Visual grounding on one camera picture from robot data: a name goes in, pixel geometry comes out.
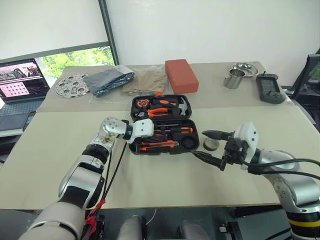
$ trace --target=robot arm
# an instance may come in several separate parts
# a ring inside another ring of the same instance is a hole
[[[135,138],[152,136],[150,119],[129,125],[128,121],[107,117],[82,155],[64,176],[58,189],[59,200],[35,219],[20,240],[78,240],[85,222],[85,211],[98,202],[105,182],[104,166],[117,138],[132,143]]]
[[[194,151],[202,161],[224,170],[226,164],[240,164],[241,169],[252,174],[262,174],[272,184],[279,201],[286,211],[295,240],[316,240],[320,237],[320,188],[315,181],[304,175],[277,173],[301,172],[298,162],[275,164],[292,160],[291,154],[271,149],[258,149],[259,135],[252,122],[245,123],[234,132],[204,131],[204,135],[225,140],[222,158]]]

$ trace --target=laptop keyboard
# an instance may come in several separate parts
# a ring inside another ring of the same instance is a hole
[[[27,114],[35,112],[42,104],[41,101],[28,101],[14,104],[5,104],[0,110],[0,116],[8,116],[14,114]]]

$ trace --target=stainless steel mug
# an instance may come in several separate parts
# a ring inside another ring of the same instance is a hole
[[[245,75],[245,72],[240,69],[230,69],[229,75],[224,78],[223,84],[228,89],[236,89]]]

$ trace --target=beige table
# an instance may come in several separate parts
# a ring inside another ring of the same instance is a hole
[[[85,149],[102,120],[130,119],[128,111],[41,112],[32,120],[0,172],[0,209],[43,209],[58,199],[64,174]],[[259,148],[280,149],[297,158],[320,160],[320,135],[296,106],[194,109],[199,132],[231,132],[253,121]],[[124,141],[113,149],[113,172]],[[223,144],[214,152],[221,157]],[[319,168],[302,163],[305,172]],[[159,156],[125,151],[104,208],[249,206],[277,204],[263,177],[227,165],[225,171],[203,163],[191,153]]]
[[[237,89],[228,89],[224,87],[223,80],[225,76],[228,75],[228,70],[234,63],[235,62],[190,64],[199,81],[199,88],[197,92],[185,94],[191,103],[192,109],[272,106],[272,104],[260,100],[255,77],[244,78]],[[260,62],[253,61],[249,63],[254,64],[259,73],[264,72],[265,69]],[[135,69],[143,67],[145,66],[134,66]],[[59,79],[68,77],[72,74],[95,74],[108,68],[110,68],[110,66],[66,67]],[[92,94],[88,93],[78,98],[62,98],[56,95],[55,85],[53,85],[37,112],[123,111],[129,110],[131,107],[132,98],[130,98],[126,103],[123,103],[120,94],[118,94],[118,98],[116,95],[111,99],[113,103],[108,101],[108,104],[106,104],[105,99],[109,96],[105,96],[102,99],[92,99],[92,97]],[[294,104],[289,98],[287,98],[287,101],[281,105],[286,106]]]

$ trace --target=black tool case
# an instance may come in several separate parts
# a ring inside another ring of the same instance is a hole
[[[184,104],[185,115],[179,108]],[[195,150],[199,146],[198,131],[190,120],[190,103],[184,95],[146,95],[132,100],[133,121],[150,118],[154,133],[150,137],[138,137],[129,148],[136,155],[159,155],[160,153],[181,154]]]

